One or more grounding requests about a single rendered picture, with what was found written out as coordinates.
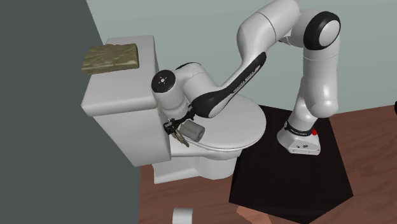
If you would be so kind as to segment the black robot stand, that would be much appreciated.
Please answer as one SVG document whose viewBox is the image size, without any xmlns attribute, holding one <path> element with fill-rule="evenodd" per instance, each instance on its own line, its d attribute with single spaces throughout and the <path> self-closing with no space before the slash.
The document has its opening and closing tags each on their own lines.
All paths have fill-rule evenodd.
<svg viewBox="0 0 397 224">
<path fill-rule="evenodd" d="M 329 119 L 320 118 L 315 124 L 320 154 L 299 155 L 288 152 L 276 138 L 291 112 L 268 106 L 262 110 L 266 130 L 237 159 L 231 203 L 310 224 L 353 196 Z"/>
</svg>

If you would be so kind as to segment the white cylinder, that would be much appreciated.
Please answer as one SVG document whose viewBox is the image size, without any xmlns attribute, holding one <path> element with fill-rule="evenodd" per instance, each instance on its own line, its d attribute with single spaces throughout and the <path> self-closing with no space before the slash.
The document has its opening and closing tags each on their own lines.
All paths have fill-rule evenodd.
<svg viewBox="0 0 397 224">
<path fill-rule="evenodd" d="M 193 208 L 175 207 L 172 214 L 172 224 L 193 224 Z"/>
</svg>

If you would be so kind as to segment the grey cylinder roll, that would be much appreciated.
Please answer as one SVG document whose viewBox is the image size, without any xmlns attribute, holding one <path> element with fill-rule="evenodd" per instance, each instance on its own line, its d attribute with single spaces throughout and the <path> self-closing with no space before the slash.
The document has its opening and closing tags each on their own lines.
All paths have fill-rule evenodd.
<svg viewBox="0 0 397 224">
<path fill-rule="evenodd" d="M 192 141 L 199 142 L 204 135 L 205 128 L 191 120 L 187 120 L 180 126 L 179 131 Z"/>
</svg>

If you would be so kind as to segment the white toilet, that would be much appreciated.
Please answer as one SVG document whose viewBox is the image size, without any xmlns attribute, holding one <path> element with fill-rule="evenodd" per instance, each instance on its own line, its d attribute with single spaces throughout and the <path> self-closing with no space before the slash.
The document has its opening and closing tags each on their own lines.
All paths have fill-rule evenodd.
<svg viewBox="0 0 397 224">
<path fill-rule="evenodd" d="M 151 80 L 158 72 L 154 37 L 110 38 L 106 44 L 136 44 L 139 68 L 92 75 L 81 107 L 133 166 L 153 166 L 156 184 L 197 176 L 227 178 L 242 151 L 264 135 L 261 107 L 236 95 L 214 118 L 194 118 L 205 129 L 199 142 L 180 143 L 164 131 L 167 117 L 151 92 Z"/>
</svg>

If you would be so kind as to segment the grey metal pointed object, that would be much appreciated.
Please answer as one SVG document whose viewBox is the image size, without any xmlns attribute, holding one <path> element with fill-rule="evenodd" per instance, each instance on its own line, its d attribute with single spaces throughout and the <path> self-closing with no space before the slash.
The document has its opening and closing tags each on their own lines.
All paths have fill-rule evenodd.
<svg viewBox="0 0 397 224">
<path fill-rule="evenodd" d="M 172 134 L 181 144 L 185 145 L 186 147 L 190 147 L 188 141 L 185 139 L 185 137 L 180 133 L 178 129 L 174 131 Z"/>
</svg>

